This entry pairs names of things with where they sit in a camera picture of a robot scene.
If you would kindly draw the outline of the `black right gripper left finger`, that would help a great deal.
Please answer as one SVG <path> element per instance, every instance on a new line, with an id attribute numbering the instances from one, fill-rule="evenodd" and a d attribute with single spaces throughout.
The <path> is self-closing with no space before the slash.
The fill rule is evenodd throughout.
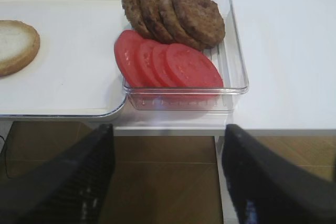
<path id="1" fill-rule="evenodd" d="M 1 223 L 98 223 L 114 169 L 113 126 L 103 124 L 1 185 Z"/>

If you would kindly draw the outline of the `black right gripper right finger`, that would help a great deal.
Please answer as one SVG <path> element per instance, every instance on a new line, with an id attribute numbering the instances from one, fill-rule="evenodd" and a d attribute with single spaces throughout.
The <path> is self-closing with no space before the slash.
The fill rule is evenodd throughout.
<path id="1" fill-rule="evenodd" d="M 277 155 L 236 124 L 222 166 L 239 223 L 335 223 L 335 183 Z"/>

